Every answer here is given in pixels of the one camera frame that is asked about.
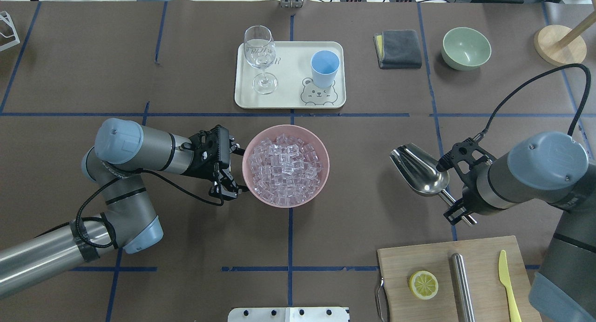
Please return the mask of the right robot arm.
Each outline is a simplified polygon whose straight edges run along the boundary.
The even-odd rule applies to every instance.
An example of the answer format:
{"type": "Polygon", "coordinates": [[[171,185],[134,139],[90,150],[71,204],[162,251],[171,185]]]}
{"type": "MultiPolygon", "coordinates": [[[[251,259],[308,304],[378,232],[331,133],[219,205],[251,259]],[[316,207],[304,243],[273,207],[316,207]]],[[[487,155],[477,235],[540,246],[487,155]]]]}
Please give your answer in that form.
{"type": "Polygon", "coordinates": [[[474,138],[459,142],[438,162],[464,182],[462,198],[445,217],[496,214],[532,199],[563,211],[528,295],[555,322],[593,322],[596,315],[596,168],[567,134],[549,131],[517,144],[501,158],[474,138]]]}

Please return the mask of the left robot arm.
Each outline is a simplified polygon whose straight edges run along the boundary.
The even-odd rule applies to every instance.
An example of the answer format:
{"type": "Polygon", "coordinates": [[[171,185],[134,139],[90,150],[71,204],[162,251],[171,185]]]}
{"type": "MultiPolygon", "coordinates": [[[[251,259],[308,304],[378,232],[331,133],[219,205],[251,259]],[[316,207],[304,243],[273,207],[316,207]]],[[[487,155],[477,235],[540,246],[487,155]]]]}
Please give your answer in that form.
{"type": "Polygon", "coordinates": [[[81,161],[81,170],[100,187],[106,211],[76,218],[32,240],[1,252],[1,297],[9,297],[39,282],[102,255],[123,248],[128,254],[159,242],[163,230],[142,181],[143,173],[160,172],[209,180],[209,195],[222,206],[247,192],[230,172],[230,156],[242,156],[229,130],[217,125],[191,137],[181,137],[130,120],[109,118],[96,134],[95,145],[81,161]]]}

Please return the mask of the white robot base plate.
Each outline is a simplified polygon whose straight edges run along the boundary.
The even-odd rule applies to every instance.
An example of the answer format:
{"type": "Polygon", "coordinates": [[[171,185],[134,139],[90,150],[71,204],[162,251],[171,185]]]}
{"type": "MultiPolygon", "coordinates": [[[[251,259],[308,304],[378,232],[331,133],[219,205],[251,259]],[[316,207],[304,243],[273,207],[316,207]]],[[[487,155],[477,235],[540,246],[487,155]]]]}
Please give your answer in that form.
{"type": "Polygon", "coordinates": [[[268,307],[234,308],[228,322],[349,322],[344,307],[268,307]]]}

